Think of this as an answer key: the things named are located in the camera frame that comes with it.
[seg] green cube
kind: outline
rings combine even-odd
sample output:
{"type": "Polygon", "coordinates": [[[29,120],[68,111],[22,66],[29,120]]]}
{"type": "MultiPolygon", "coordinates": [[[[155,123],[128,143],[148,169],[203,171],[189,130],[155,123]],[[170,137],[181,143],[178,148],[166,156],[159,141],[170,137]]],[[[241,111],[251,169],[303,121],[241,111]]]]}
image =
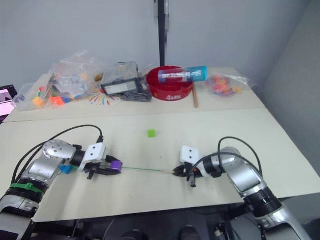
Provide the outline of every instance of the green cube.
{"type": "Polygon", "coordinates": [[[156,130],[148,129],[148,138],[155,138],[156,137],[156,130]]]}

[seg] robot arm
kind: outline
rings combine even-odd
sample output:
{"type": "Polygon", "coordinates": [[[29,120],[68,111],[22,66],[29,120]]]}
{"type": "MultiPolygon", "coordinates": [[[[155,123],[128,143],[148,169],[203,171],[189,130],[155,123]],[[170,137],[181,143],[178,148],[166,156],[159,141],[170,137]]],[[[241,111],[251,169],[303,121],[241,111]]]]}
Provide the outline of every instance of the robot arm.
{"type": "MultiPolygon", "coordinates": [[[[223,153],[240,155],[233,147],[221,150],[223,153]]],[[[202,156],[197,149],[182,147],[180,161],[185,169],[191,169],[202,156]]],[[[221,155],[221,165],[218,156],[205,157],[196,169],[191,186],[195,187],[195,177],[219,177],[226,173],[236,191],[245,204],[252,210],[257,224],[265,232],[268,240],[311,240],[301,224],[268,188],[260,173],[247,162],[233,155],[221,155]]],[[[186,177],[187,171],[181,166],[175,170],[175,175],[186,177]]]]}
{"type": "Polygon", "coordinates": [[[61,166],[78,167],[80,172],[116,175],[121,173],[122,163],[107,156],[103,143],[90,145],[87,151],[81,146],[70,145],[61,140],[44,144],[41,156],[35,160],[12,184],[0,200],[0,239],[29,239],[34,223],[31,218],[39,209],[39,203],[57,177],[61,166]],[[110,168],[101,168],[106,163],[110,168]]]}

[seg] purple clip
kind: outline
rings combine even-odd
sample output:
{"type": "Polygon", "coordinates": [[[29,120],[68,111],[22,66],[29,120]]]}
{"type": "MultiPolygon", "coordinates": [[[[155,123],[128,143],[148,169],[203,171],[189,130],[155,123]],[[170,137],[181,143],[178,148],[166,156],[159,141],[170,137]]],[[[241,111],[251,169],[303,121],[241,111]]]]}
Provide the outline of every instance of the purple clip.
{"type": "Polygon", "coordinates": [[[117,161],[117,160],[112,161],[112,162],[111,162],[110,169],[116,170],[116,171],[118,171],[118,172],[121,173],[121,170],[122,170],[122,162],[121,162],[121,161],[117,161]]]}

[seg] white table surface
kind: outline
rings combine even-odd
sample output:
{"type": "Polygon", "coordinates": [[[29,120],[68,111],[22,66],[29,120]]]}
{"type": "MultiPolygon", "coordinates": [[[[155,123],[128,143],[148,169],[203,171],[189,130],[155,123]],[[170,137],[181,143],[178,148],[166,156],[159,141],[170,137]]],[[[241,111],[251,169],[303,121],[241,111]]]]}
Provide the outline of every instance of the white table surface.
{"type": "MultiPolygon", "coordinates": [[[[238,75],[234,68],[220,67],[213,71],[225,74],[238,75]]],[[[44,74],[38,80],[46,83],[50,75],[44,74]]],[[[113,106],[90,104],[87,98],[70,102],[63,106],[47,107],[33,111],[17,111],[16,109],[5,119],[5,122],[21,122],[34,120],[72,119],[87,117],[114,117],[173,113],[198,113],[204,111],[232,110],[232,109],[254,109],[265,106],[251,90],[244,90],[241,94],[231,97],[221,97],[209,93],[202,83],[196,84],[199,108],[194,108],[192,94],[179,101],[161,101],[152,98],[152,102],[129,102],[123,101],[113,106]]]]}
{"type": "MultiPolygon", "coordinates": [[[[0,125],[0,193],[8,189],[17,162],[30,148],[82,124],[102,129],[109,154],[123,161],[124,167],[165,171],[179,165],[182,145],[208,155],[217,151],[220,138],[235,136],[247,141],[259,154],[264,178],[278,198],[320,192],[320,178],[309,162],[268,110],[256,108],[7,122],[0,125]],[[147,129],[155,129],[157,136],[148,138],[147,129]]],[[[97,136],[96,129],[83,128],[59,139],[86,149],[97,136]]],[[[238,148],[256,163],[241,143],[226,140],[224,146],[238,148]]],[[[191,188],[185,178],[162,172],[124,169],[120,175],[96,175],[93,180],[87,180],[83,172],[75,172],[55,180],[34,220],[95,218],[241,201],[225,175],[198,179],[197,187],[191,188]]]]}

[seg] black cable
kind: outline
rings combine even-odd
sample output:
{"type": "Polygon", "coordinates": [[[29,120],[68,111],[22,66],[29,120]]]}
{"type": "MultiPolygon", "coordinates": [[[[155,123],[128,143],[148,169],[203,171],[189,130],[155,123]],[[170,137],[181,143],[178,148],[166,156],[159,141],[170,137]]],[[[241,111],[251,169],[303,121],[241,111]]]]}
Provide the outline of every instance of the black cable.
{"type": "MultiPolygon", "coordinates": [[[[237,140],[237,141],[243,143],[244,145],[246,145],[253,152],[253,154],[254,154],[254,156],[256,158],[256,161],[258,162],[258,166],[259,166],[259,171],[258,172],[260,172],[261,177],[263,177],[262,166],[261,166],[261,162],[260,162],[258,154],[256,153],[256,151],[248,143],[246,143],[245,141],[241,140],[240,138],[237,138],[237,137],[234,137],[234,136],[226,136],[226,137],[221,138],[219,140],[219,143],[218,143],[218,153],[221,152],[221,143],[225,139],[234,139],[234,140],[237,140]]],[[[222,168],[222,161],[221,161],[220,155],[218,155],[218,159],[219,159],[220,168],[222,168]]]]}
{"type": "Polygon", "coordinates": [[[25,160],[25,158],[28,157],[28,155],[29,155],[30,153],[32,153],[36,148],[42,146],[42,145],[45,144],[45,143],[46,143],[46,142],[44,141],[44,142],[38,144],[37,146],[35,146],[34,148],[32,148],[30,151],[28,151],[28,152],[20,159],[20,161],[18,162],[18,164],[16,165],[16,167],[15,167],[15,169],[14,169],[13,176],[12,176],[12,180],[11,180],[11,184],[15,183],[17,172],[18,172],[18,170],[19,170],[20,165],[21,165],[22,162],[25,160]]]}
{"type": "Polygon", "coordinates": [[[189,181],[190,180],[190,177],[193,173],[193,171],[197,168],[197,166],[202,163],[205,159],[207,158],[212,158],[212,157],[215,157],[215,156],[222,156],[222,155],[230,155],[230,156],[235,156],[237,158],[240,158],[242,159],[243,161],[245,161],[247,164],[249,164],[252,168],[254,168],[257,172],[259,172],[259,170],[256,168],[255,165],[253,165],[249,160],[247,160],[246,158],[244,158],[243,156],[239,155],[239,154],[235,154],[233,152],[216,152],[216,153],[213,153],[213,154],[210,154],[208,156],[205,156],[203,158],[201,158],[199,161],[197,161],[193,166],[192,168],[190,169],[188,175],[187,175],[187,178],[186,180],[189,181]]]}
{"type": "MultiPolygon", "coordinates": [[[[69,129],[64,130],[64,131],[58,133],[57,135],[51,137],[48,141],[51,141],[51,140],[53,140],[53,139],[61,136],[62,134],[65,134],[65,133],[71,131],[71,130],[78,129],[78,128],[84,128],[84,127],[92,127],[92,128],[98,129],[98,131],[99,131],[99,133],[100,133],[100,136],[99,136],[99,138],[98,138],[98,140],[97,140],[97,143],[102,143],[102,142],[103,142],[104,136],[103,136],[102,130],[101,130],[99,127],[97,127],[97,126],[95,126],[95,125],[91,125],[91,124],[85,124],[85,125],[79,125],[79,126],[71,127],[71,128],[69,128],[69,129]]],[[[35,146],[34,148],[32,148],[29,152],[27,152],[27,153],[23,156],[23,158],[21,158],[21,160],[18,162],[18,164],[16,165],[16,167],[15,167],[15,169],[14,169],[13,176],[12,176],[12,181],[11,181],[12,184],[18,182],[18,180],[21,178],[22,174],[23,174],[24,171],[27,169],[27,167],[28,167],[28,165],[30,164],[30,162],[31,162],[31,161],[33,160],[33,158],[37,155],[37,153],[40,152],[40,150],[42,149],[43,145],[44,145],[46,142],[48,142],[48,141],[45,141],[45,142],[42,142],[42,143],[38,144],[37,146],[35,146]],[[24,160],[30,153],[32,153],[32,151],[34,151],[36,148],[38,148],[38,149],[37,149],[37,150],[33,153],[33,155],[28,159],[28,161],[25,163],[25,165],[23,166],[22,170],[20,171],[18,177],[16,177],[17,172],[18,172],[18,169],[19,169],[21,163],[23,162],[23,160],[24,160]]]]}

